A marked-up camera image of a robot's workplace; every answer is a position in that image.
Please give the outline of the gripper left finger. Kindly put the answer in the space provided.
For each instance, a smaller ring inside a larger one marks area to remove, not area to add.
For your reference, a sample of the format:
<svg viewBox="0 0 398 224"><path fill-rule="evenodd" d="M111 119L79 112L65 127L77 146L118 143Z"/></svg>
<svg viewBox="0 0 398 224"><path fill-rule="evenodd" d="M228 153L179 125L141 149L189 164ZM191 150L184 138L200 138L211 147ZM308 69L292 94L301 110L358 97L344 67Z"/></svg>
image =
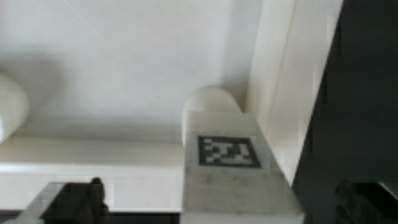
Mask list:
<svg viewBox="0 0 398 224"><path fill-rule="evenodd" d="M49 182L10 224L108 224L104 185L88 182Z"/></svg>

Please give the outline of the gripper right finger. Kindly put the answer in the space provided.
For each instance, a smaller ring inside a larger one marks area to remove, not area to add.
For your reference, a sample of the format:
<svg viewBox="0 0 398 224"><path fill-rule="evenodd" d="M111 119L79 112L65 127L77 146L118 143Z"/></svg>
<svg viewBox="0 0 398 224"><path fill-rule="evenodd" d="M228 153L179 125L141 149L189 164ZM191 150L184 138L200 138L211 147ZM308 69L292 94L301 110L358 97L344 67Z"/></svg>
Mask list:
<svg viewBox="0 0 398 224"><path fill-rule="evenodd" d="M333 224L398 224L398 198L378 182L335 186Z"/></svg>

